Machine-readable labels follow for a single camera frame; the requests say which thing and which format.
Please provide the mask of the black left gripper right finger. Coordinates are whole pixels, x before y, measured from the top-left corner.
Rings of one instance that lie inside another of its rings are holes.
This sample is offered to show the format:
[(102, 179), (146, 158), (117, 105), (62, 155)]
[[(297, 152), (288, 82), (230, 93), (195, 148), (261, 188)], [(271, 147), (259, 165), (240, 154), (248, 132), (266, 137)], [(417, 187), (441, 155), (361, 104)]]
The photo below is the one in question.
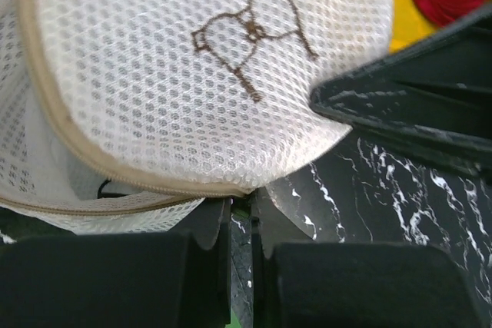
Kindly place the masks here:
[(266, 190), (250, 196), (256, 327), (482, 327), (457, 265), (432, 246), (318, 243)]

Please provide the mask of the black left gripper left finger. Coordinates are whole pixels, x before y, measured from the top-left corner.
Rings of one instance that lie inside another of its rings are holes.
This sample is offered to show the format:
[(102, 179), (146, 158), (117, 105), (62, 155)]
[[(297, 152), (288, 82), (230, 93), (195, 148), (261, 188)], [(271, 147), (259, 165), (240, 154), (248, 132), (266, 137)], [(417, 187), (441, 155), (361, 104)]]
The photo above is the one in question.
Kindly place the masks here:
[(32, 237), (1, 253), (3, 327), (223, 327), (231, 202), (159, 233)]

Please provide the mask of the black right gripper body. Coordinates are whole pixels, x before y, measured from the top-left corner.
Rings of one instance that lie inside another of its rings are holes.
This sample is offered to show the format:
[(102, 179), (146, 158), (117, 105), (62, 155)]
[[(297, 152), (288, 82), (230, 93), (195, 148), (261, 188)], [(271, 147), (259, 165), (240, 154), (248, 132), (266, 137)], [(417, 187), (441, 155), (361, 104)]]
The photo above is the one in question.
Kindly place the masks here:
[(490, 176), (490, 9), (324, 82), (310, 106), (423, 164)]

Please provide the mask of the black bra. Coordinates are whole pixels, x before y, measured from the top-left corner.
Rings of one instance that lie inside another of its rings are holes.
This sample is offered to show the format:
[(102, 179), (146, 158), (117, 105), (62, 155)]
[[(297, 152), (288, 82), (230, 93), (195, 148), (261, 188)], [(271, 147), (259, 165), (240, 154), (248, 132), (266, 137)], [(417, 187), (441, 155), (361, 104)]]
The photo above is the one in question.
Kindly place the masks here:
[(97, 190), (97, 198), (119, 198), (133, 194), (135, 191), (127, 184), (110, 179), (104, 180)]

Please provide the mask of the white mesh laundry bag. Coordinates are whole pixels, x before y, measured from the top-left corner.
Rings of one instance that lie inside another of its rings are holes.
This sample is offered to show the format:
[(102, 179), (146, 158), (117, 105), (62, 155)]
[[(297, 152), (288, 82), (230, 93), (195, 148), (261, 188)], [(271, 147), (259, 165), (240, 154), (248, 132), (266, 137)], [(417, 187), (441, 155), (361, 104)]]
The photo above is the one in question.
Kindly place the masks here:
[[(312, 89), (384, 55), (393, 0), (1, 0), (1, 206), (163, 231), (315, 161)], [(97, 198), (110, 179), (126, 197)]]

